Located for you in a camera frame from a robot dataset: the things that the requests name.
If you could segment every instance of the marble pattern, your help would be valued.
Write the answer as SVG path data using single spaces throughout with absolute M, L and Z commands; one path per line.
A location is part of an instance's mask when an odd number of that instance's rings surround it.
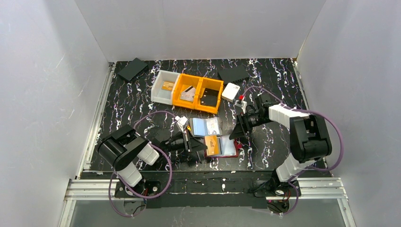
M 216 115 L 151 102 L 150 90 L 159 70 L 218 79 L 217 69 L 243 65 L 248 71 L 250 79 L 240 84 L 239 94 L 242 94 L 249 86 L 262 86 L 283 99 L 287 105 L 305 108 L 291 59 L 167 60 L 146 61 L 146 63 L 149 71 L 142 73 L 132 83 L 127 83 L 114 74 L 98 138 L 117 130 L 124 124 L 133 126 L 138 119 L 156 110 L 170 111 L 187 118 L 218 116 L 223 122 L 224 134 L 232 131 L 235 126 L 235 115 L 241 110 L 226 100 L 221 101 Z M 115 72 L 127 64 L 127 61 L 117 62 Z M 246 94 L 248 104 L 254 104 L 253 99 L 259 92 L 251 89 Z M 175 120 L 170 115 L 156 114 L 141 122 L 137 130 L 139 134 L 152 141 L 153 135 L 158 129 L 169 128 L 171 134 L 176 133 L 178 128 L 174 124 Z M 202 161 L 199 163 L 198 161 L 187 162 L 186 157 L 182 157 L 180 152 L 169 152 L 168 155 L 173 162 L 175 171 L 273 170 L 281 165 L 288 156 L 288 141 L 288 129 L 272 122 L 255 127 L 252 136 L 240 139 L 243 148 L 236 158 L 205 160 L 202 153 L 199 152 Z M 90 170 L 111 171 L 110 165 L 98 155 L 96 150 L 97 147 L 93 153 Z M 165 160 L 161 160 L 153 166 L 148 166 L 141 160 L 134 162 L 140 170 L 168 170 Z

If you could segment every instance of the black box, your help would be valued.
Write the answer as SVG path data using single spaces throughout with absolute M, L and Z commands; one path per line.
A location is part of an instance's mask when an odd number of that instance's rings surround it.
M 242 82 L 249 79 L 249 74 L 243 66 L 237 66 L 222 70 L 217 70 L 217 74 L 223 81 L 223 84 Z
M 136 77 L 140 72 L 148 71 L 148 64 L 135 58 L 131 61 L 124 69 L 120 70 L 117 75 L 119 75 L 123 80 L 130 82 L 134 77 Z

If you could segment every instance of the white wall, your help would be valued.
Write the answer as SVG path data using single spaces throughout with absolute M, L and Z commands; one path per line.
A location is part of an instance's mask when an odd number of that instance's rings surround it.
M 108 63 L 73 0 L 1 1 L 0 62 L 0 225 L 57 226 Z
M 334 173 L 358 226 L 400 225 L 400 40 L 400 1 L 327 0 L 298 58 L 311 109 L 344 135 Z
M 325 0 L 75 0 L 108 61 L 298 56 Z

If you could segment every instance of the yellow object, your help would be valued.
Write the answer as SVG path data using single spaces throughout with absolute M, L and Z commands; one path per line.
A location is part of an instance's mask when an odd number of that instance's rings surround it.
M 217 136 L 205 136 L 205 144 L 208 146 L 208 150 L 206 154 L 208 156 L 218 155 L 218 144 L 217 144 Z
M 164 81 L 162 89 L 167 91 L 172 91 L 174 86 L 174 82 Z
M 193 86 L 196 88 L 195 96 L 193 101 L 186 101 L 180 99 L 181 93 L 188 87 Z M 217 96 L 216 106 L 205 106 L 201 105 L 201 99 L 206 88 L 219 91 Z M 189 109 L 195 109 L 200 111 L 217 114 L 218 107 L 220 106 L 221 93 L 223 92 L 223 81 L 217 79 L 210 79 L 206 77 L 197 77 L 187 74 L 180 74 L 178 81 L 173 91 L 173 105 L 185 107 Z

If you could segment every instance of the orange bin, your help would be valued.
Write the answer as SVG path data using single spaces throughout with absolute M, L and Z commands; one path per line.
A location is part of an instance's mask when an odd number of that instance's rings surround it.
M 182 100 L 181 92 L 185 91 L 190 86 L 196 88 L 195 96 L 193 102 Z M 216 106 L 206 106 L 201 105 L 201 97 L 205 92 L 206 88 L 219 91 L 217 105 Z M 187 74 L 180 74 L 178 81 L 175 85 L 173 93 L 173 105 L 181 106 L 189 109 L 195 109 L 200 111 L 209 112 L 212 114 L 217 114 L 218 107 L 220 106 L 221 93 L 223 92 L 223 81 L 217 79 L 210 79 L 205 77 L 197 77 Z

